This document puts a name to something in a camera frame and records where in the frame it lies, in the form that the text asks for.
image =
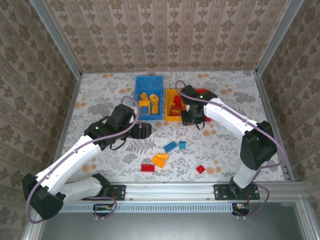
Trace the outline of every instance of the white table surface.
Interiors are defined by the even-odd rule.
[[[216,93],[227,105],[257,122],[266,120],[253,71],[180,71],[157,72],[163,76],[163,107],[165,92],[183,80],[194,88],[206,88]],[[144,72],[91,73],[82,75],[68,134],[65,153],[93,122],[109,116],[123,96],[133,96],[136,76]],[[183,126],[180,122],[144,121],[152,125],[152,134],[144,140],[129,139],[119,150],[106,148],[90,159],[72,177],[72,181],[101,173],[110,182],[228,182],[237,172],[241,160],[241,141],[215,121],[206,123],[203,130]],[[141,164],[150,164],[156,153],[171,141],[186,141],[186,149],[176,148],[169,154],[163,168],[154,173],[141,172]],[[271,162],[278,162],[273,156]],[[206,171],[198,174],[203,165]],[[280,167],[264,169],[257,181],[284,181]]]

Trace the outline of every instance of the blue block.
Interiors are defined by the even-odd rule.
[[[164,146],[164,150],[166,153],[169,153],[176,147],[178,147],[178,145],[174,141],[172,141],[168,145]]]
[[[141,114],[150,114],[149,108],[147,106],[142,106],[140,110],[141,110]]]
[[[141,94],[146,93],[149,97],[155,94],[159,97],[158,114],[142,114],[139,120],[162,120],[163,116],[163,98],[164,98],[164,77],[163,76],[137,76],[135,80],[134,99],[141,100]]]
[[[179,141],[179,149],[186,149],[186,142],[185,141]]]

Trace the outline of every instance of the patterned wallpaper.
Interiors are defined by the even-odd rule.
[[[320,0],[304,1],[262,75],[297,181],[320,223]]]
[[[75,79],[28,0],[0,0],[0,239],[26,226],[21,179],[50,164]]]
[[[83,72],[253,69],[289,0],[44,0]]]

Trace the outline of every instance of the aluminum frame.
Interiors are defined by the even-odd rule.
[[[65,116],[65,120],[64,120],[63,127],[62,127],[62,131],[61,131],[61,135],[60,135],[60,138],[59,138],[59,142],[58,142],[58,145],[57,145],[56,150],[55,150],[53,162],[58,160],[62,155],[62,151],[64,149],[65,141],[66,141],[66,138],[67,138],[67,135],[68,135],[68,129],[69,129],[69,125],[70,125],[70,122],[71,122],[72,114],[74,113],[75,105],[76,105],[76,102],[77,102],[77,97],[78,97],[78,94],[79,94],[79,91],[80,91],[81,82],[82,82],[82,78],[76,80],[76,83],[75,83],[75,86],[74,86],[74,89],[73,89],[73,93],[72,93],[72,97],[71,97],[71,100],[70,100],[68,112],[66,113],[66,116]]]
[[[157,203],[243,203],[244,201],[217,201],[214,198],[214,185],[226,184],[227,182],[192,182],[192,183],[143,183],[143,182],[123,182],[116,184],[126,185],[126,196],[121,203],[127,204],[157,204]],[[294,202],[299,212],[302,224],[302,231],[308,240],[319,239],[319,229],[314,219],[313,212],[308,202],[307,194],[302,182],[259,182],[270,191],[270,203]],[[263,202],[267,193],[263,189],[260,191],[260,200]],[[104,203],[105,201],[94,201],[94,203]],[[77,201],[76,203],[92,203],[92,201]],[[32,213],[32,218],[39,219],[36,212]],[[26,229],[24,240],[36,240],[39,237],[42,223],[29,223]]]
[[[77,63],[72,51],[70,50],[67,42],[62,36],[61,31],[57,27],[53,17],[50,14],[46,4],[42,0],[30,0],[34,9],[38,13],[41,21],[45,25],[47,31],[51,35],[54,43],[58,47],[60,53],[62,54],[66,64],[68,64],[70,70],[72,71],[75,78],[78,80],[81,77],[81,67]]]
[[[272,110],[271,103],[270,103],[269,98],[268,98],[268,94],[267,94],[267,90],[266,90],[265,85],[264,85],[264,81],[263,81],[263,79],[262,79],[260,74],[256,74],[254,76],[254,78],[255,78],[256,86],[257,86],[258,91],[259,91],[259,95],[260,95],[260,98],[261,98],[261,102],[262,102],[262,106],[263,106],[263,109],[264,109],[264,112],[265,112],[265,116],[266,116],[267,121],[270,123],[270,125],[272,127],[274,138],[281,145],[281,147],[284,149],[285,167],[281,166],[284,178],[286,179],[286,174],[287,174],[288,180],[295,181],[295,176],[294,176],[294,173],[292,171],[292,168],[291,168],[291,165],[290,165],[290,162],[289,162],[289,158],[288,158],[288,155],[287,155],[287,151],[286,151],[284,142],[282,141],[282,138],[281,138],[280,130],[278,128],[278,124],[277,124],[274,112]],[[282,157],[280,151],[278,151],[277,154],[278,154],[279,158]]]
[[[280,42],[284,38],[288,28],[294,20],[297,12],[299,11],[304,0],[292,0],[288,3],[283,16],[281,17],[278,25],[276,26],[272,38],[266,46],[256,69],[259,74],[262,74],[267,68],[272,56],[275,54]]]

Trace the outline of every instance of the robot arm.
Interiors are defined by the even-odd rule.
[[[78,142],[56,162],[35,176],[27,174],[23,177],[22,188],[26,200],[35,185],[39,184],[38,181],[44,179],[35,190],[30,201],[31,206],[43,220],[56,215],[65,203],[91,196],[105,197],[109,193],[110,183],[99,173],[83,181],[65,183],[85,162],[101,153],[106,147],[110,147],[111,150],[118,149],[119,147],[112,149],[112,145],[118,139],[123,140],[121,147],[128,137],[134,139],[148,138],[151,135],[151,125],[149,123],[136,124],[130,131],[117,137],[91,142],[78,151],[76,149],[100,137],[123,132],[131,125],[135,116],[131,107],[123,104],[116,106],[110,117],[104,117],[98,122],[92,123],[84,131],[84,135],[80,137]],[[49,172],[57,165],[59,166],[49,175]]]
[[[242,116],[231,107],[225,105],[217,95],[210,91],[199,94],[192,86],[188,85],[180,92],[193,98],[212,102],[202,103],[181,96],[188,106],[188,111],[182,111],[181,113],[184,125],[199,124],[205,120],[205,117],[208,117],[223,125],[241,140],[240,158],[242,163],[238,172],[230,180],[231,192],[236,197],[241,195],[243,189],[252,183],[261,165],[269,161],[277,152],[276,145],[269,138],[247,123],[257,126],[273,137],[271,125],[266,121],[258,123]]]

